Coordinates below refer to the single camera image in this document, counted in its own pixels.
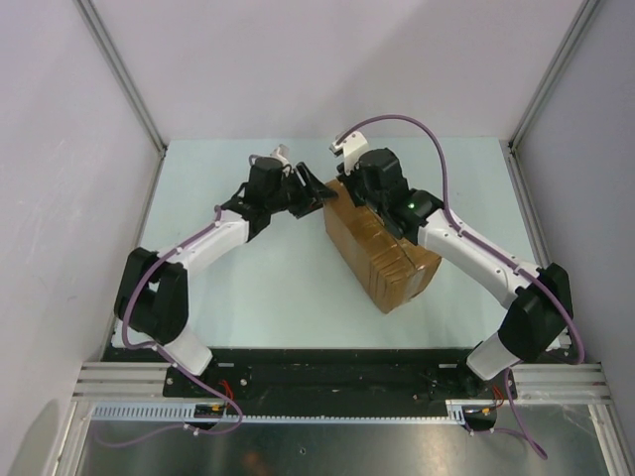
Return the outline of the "brown cardboard express box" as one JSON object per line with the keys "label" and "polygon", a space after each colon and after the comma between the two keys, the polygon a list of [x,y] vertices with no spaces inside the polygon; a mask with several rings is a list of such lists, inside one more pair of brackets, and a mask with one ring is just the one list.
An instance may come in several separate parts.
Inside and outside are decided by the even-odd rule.
{"label": "brown cardboard express box", "polygon": [[326,186],[337,197],[324,204],[325,232],[375,306],[387,314],[420,295],[441,256],[394,237],[373,211],[353,204],[338,180]]}

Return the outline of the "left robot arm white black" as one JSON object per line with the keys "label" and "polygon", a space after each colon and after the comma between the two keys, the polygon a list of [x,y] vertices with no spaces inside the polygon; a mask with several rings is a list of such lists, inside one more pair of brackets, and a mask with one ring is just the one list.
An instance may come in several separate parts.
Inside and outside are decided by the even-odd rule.
{"label": "left robot arm white black", "polygon": [[186,386],[201,397],[217,389],[219,373],[209,366],[211,350],[189,325],[191,279],[253,240],[274,214],[302,218],[337,197],[305,163],[252,156],[249,164],[247,181],[215,206],[203,229],[162,251],[138,247],[128,255],[114,304],[124,347],[160,353],[186,372]]}

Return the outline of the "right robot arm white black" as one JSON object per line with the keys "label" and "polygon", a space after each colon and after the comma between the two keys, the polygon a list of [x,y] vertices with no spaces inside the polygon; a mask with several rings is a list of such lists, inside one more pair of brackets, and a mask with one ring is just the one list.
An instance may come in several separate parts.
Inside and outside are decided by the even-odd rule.
{"label": "right robot arm white black", "polygon": [[350,142],[330,149],[342,158],[337,178],[355,205],[370,208],[395,238],[449,260],[505,309],[500,327],[468,354],[466,367],[457,373],[466,396],[482,397],[500,372],[519,361],[535,361],[565,331],[572,300],[562,267],[541,268],[495,246],[456,218],[445,201],[409,187],[389,149]]}

